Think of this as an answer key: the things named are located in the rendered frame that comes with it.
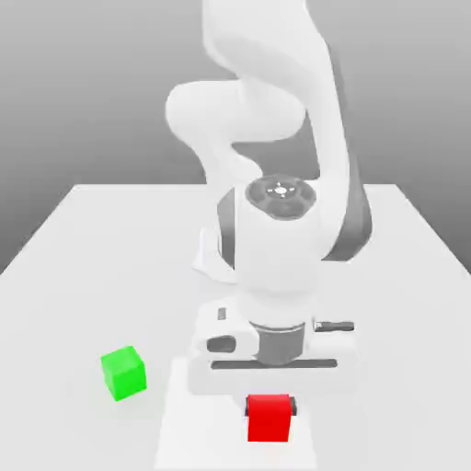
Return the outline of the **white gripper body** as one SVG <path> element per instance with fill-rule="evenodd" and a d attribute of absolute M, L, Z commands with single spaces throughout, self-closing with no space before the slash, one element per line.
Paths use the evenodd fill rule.
<path fill-rule="evenodd" d="M 190 360 L 188 381 L 200 395 L 343 393 L 358 383 L 358 346 L 354 337 L 316 337 L 307 353 L 282 367 L 201 356 Z"/>

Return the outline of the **small red cube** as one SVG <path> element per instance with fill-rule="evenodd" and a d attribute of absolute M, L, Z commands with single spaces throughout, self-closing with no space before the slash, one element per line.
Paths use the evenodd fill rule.
<path fill-rule="evenodd" d="M 249 442 L 288 442 L 292 401 L 289 395 L 247 396 L 247 440 Z"/>

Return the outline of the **small green cube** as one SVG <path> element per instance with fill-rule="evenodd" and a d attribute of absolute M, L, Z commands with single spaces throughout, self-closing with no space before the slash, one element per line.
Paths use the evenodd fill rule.
<path fill-rule="evenodd" d="M 144 361 L 134 346 L 126 346 L 100 357 L 105 384 L 115 401 L 144 391 L 147 378 Z"/>

